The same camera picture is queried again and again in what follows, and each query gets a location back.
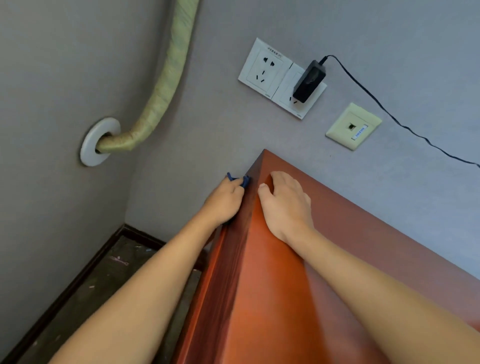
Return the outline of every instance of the baseboard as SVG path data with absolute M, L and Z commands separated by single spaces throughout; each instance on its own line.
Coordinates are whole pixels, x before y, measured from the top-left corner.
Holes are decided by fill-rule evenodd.
M 92 272 L 95 266 L 102 260 L 108 251 L 115 245 L 118 239 L 124 236 L 128 239 L 134 240 L 151 249 L 159 250 L 166 243 L 157 239 L 143 231 L 140 231 L 128 224 L 123 224 L 107 242 L 100 248 L 95 256 L 88 262 L 82 271 L 75 277 L 75 279 L 68 285 L 68 287 L 58 296 L 58 298 L 50 305 L 45 313 L 34 323 L 30 330 L 20 340 L 20 342 L 8 353 L 1 364 L 13 364 L 20 360 L 26 350 L 34 343 L 40 333 L 52 321 L 58 311 L 70 299 L 75 291 L 82 285 L 88 275 Z M 194 269 L 203 271 L 207 262 L 207 252 L 202 250 L 202 253 L 195 263 Z

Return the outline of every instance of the dirty floor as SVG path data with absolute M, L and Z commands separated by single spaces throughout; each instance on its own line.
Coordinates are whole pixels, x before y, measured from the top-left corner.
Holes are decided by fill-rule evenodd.
M 133 240 L 120 237 L 18 363 L 47 364 L 68 337 L 155 252 Z M 153 363 L 170 363 L 200 274 L 201 272 L 198 270 L 193 270 L 190 274 L 187 286 Z

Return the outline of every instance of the wall outlet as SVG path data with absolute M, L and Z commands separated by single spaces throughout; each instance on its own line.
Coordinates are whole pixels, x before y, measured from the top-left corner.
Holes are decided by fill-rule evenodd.
M 355 150 L 381 122 L 379 117 L 351 103 L 325 135 Z
M 240 72 L 239 80 L 272 99 L 292 61 L 259 38 Z
M 321 82 L 305 103 L 296 100 L 293 97 L 293 88 L 304 72 L 303 68 L 293 63 L 272 97 L 273 102 L 300 119 L 303 119 L 327 87 L 325 83 Z

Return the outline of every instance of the forearm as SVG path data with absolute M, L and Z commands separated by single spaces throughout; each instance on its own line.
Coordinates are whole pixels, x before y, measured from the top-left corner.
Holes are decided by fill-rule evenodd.
M 197 214 L 75 332 L 51 363 L 150 363 L 214 228 Z
M 294 238 L 393 363 L 479 363 L 480 334 L 313 230 Z

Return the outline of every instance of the wrapped pipe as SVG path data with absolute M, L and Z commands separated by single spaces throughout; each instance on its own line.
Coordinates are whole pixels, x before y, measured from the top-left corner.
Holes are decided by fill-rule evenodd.
M 100 153 L 132 150 L 149 137 L 172 101 L 187 59 L 199 0 L 176 0 L 167 57 L 155 88 L 139 119 L 126 133 L 102 137 Z

